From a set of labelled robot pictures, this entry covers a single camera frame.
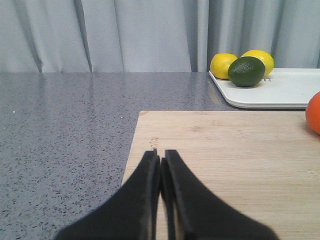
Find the white tray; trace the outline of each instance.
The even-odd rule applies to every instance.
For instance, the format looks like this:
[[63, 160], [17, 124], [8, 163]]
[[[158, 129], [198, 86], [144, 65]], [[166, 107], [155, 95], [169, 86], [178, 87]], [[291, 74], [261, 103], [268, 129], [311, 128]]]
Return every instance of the white tray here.
[[320, 92], [318, 68], [274, 68], [269, 79], [253, 87], [235, 86], [215, 78], [211, 71], [209, 75], [229, 104], [245, 109], [305, 109]]

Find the wooden cutting board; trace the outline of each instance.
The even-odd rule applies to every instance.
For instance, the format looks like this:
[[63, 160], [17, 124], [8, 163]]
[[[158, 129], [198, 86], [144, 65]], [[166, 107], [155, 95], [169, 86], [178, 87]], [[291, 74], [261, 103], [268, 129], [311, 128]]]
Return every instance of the wooden cutting board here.
[[[320, 239], [320, 136], [303, 111], [142, 111], [123, 182], [145, 151], [176, 149], [217, 196], [281, 240]], [[167, 240], [159, 201], [157, 240]]]

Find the gray curtain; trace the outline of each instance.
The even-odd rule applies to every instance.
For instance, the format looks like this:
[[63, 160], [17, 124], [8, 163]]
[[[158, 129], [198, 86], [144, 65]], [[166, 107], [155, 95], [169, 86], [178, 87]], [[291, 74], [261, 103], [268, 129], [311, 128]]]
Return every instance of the gray curtain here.
[[270, 52], [320, 68], [319, 0], [0, 0], [0, 72], [206, 72]]

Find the speckled countertop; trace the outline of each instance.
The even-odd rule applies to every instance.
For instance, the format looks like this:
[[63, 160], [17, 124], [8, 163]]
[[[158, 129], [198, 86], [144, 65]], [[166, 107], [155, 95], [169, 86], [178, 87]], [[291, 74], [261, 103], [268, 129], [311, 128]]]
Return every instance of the speckled countertop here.
[[0, 239], [51, 240], [121, 180], [142, 110], [225, 111], [208, 73], [1, 73]]

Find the lemon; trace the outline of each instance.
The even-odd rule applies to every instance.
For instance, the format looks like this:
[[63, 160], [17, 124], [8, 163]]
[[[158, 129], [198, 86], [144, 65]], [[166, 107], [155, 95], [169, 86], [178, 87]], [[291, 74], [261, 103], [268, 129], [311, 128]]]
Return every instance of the lemon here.
[[241, 57], [255, 57], [257, 59], [260, 59], [265, 65], [264, 77], [268, 76], [275, 67], [274, 58], [266, 51], [258, 49], [250, 50], [245, 52]]
[[218, 53], [214, 55], [210, 63], [212, 74], [218, 79], [229, 79], [229, 66], [237, 59], [232, 53]]

